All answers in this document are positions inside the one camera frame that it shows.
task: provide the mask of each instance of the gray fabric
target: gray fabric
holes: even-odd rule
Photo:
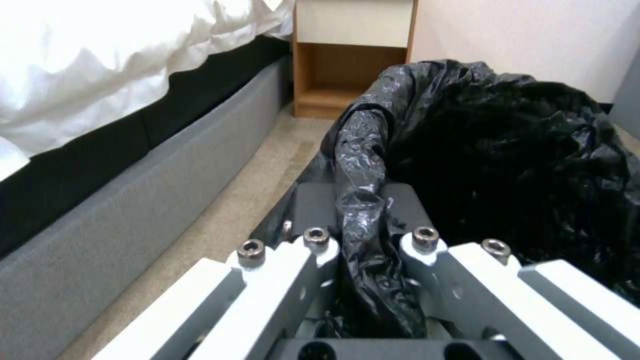
[[[0,358],[54,358],[178,238],[273,127],[289,67],[265,68],[0,262]]]

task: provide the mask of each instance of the nightstand drawer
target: nightstand drawer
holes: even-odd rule
[[[299,0],[298,42],[406,47],[413,0]]]

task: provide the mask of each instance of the bedside table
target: bedside table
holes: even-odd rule
[[[294,116],[336,119],[411,52],[417,0],[299,0]]]

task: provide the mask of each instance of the black garbage bag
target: black garbage bag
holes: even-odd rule
[[[484,63],[384,71],[297,183],[334,182],[342,281],[322,328],[423,337],[387,234],[389,181],[413,186],[449,245],[500,238],[524,263],[563,258],[640,304],[640,165],[584,92]],[[280,241],[296,184],[252,236]]]

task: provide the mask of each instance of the metal screw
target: metal screw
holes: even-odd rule
[[[436,229],[428,226],[418,226],[413,230],[413,248],[419,252],[429,254],[438,247],[440,234]]]
[[[323,227],[310,227],[302,234],[305,246],[314,253],[326,250],[329,244],[329,232]]]
[[[255,268],[264,263],[266,252],[264,243],[260,240],[247,240],[238,246],[236,253],[238,263],[246,268]]]
[[[509,247],[509,245],[504,241],[500,241],[498,239],[484,239],[482,241],[482,248],[503,265],[507,265],[509,262],[511,247]]]
[[[291,222],[291,220],[284,220],[284,222],[282,222],[282,241],[289,241],[292,227],[293,222]]]

